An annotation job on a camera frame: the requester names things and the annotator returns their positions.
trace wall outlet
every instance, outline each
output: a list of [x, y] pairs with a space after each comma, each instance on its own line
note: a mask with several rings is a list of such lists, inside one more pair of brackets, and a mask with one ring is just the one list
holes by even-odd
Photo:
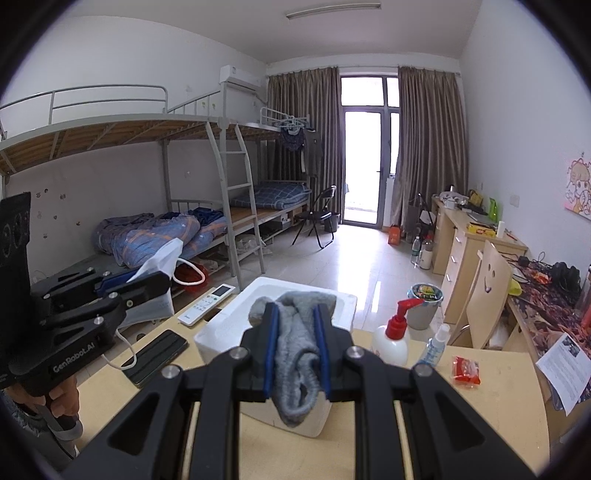
[[509, 197], [509, 203], [516, 208], [519, 208], [519, 195], [511, 195]]

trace blue checkered blanket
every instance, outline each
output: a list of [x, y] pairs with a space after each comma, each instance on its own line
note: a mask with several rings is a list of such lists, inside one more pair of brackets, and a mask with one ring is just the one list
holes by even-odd
[[[311, 190], [300, 183], [289, 181], [266, 181], [255, 186], [255, 204], [259, 208], [283, 210], [297, 205], [310, 197]], [[230, 200], [233, 207], [248, 208], [251, 200], [248, 193]]]
[[113, 255], [118, 265], [137, 268], [173, 238], [183, 241], [181, 257], [187, 260], [207, 250], [213, 239], [226, 232], [222, 216], [202, 227], [194, 215], [155, 218], [152, 213], [103, 220], [92, 233], [98, 251]]

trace wooden chair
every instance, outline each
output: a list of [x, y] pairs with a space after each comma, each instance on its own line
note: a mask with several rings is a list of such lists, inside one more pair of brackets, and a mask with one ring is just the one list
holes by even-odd
[[470, 293], [452, 334], [455, 345], [468, 346], [467, 330], [473, 348], [487, 345], [505, 308], [512, 276], [511, 266], [492, 243], [485, 242]]

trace styrofoam box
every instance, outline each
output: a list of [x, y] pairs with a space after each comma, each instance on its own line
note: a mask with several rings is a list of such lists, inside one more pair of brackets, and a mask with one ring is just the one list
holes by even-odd
[[[355, 307], [357, 306], [357, 297], [355, 295], [274, 278], [258, 277], [195, 335], [194, 340], [203, 361], [209, 363], [216, 355], [240, 345], [242, 334], [251, 327], [248, 322], [248, 312], [250, 312], [252, 305], [258, 298], [268, 297], [271, 300], [276, 300], [285, 292], [294, 290], [321, 291], [335, 295], [337, 300], [332, 324], [351, 330]], [[326, 400], [324, 393], [321, 392], [310, 414], [301, 425], [295, 428], [287, 427], [281, 421], [271, 400], [267, 400], [266, 403], [242, 403], [241, 411], [249, 417], [274, 427], [307, 437], [317, 437], [329, 416], [330, 402]]]

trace black chair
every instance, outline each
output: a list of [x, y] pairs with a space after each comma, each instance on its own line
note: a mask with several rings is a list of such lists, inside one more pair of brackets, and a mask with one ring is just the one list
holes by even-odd
[[297, 215], [295, 215], [294, 218], [301, 221], [301, 226], [300, 226], [300, 229], [298, 230], [297, 235], [295, 236], [293, 242], [291, 243], [292, 245], [294, 245], [297, 238], [300, 236], [300, 233], [308, 220], [312, 221], [312, 228], [308, 232], [308, 236], [310, 236], [310, 234], [312, 233], [312, 230], [314, 230], [314, 232], [316, 233], [316, 240], [318, 240], [318, 246], [320, 247], [321, 250], [324, 247], [327, 247], [328, 245], [330, 245], [335, 240], [335, 233], [333, 232], [331, 222], [329, 222], [329, 225], [330, 225], [330, 234], [332, 235], [332, 240], [324, 246], [322, 246], [322, 244], [320, 243], [320, 237], [318, 236], [318, 230], [316, 229], [316, 222], [324, 222], [325, 220], [332, 217], [332, 212], [329, 210], [329, 203], [335, 197], [335, 192], [336, 192], [335, 185], [328, 187], [326, 190], [323, 190], [322, 192], [320, 192], [320, 194], [318, 195], [318, 198], [314, 201], [314, 203], [312, 204], [312, 208], [310, 210], [308, 210], [306, 212], [301, 212], [301, 213], [298, 213]]

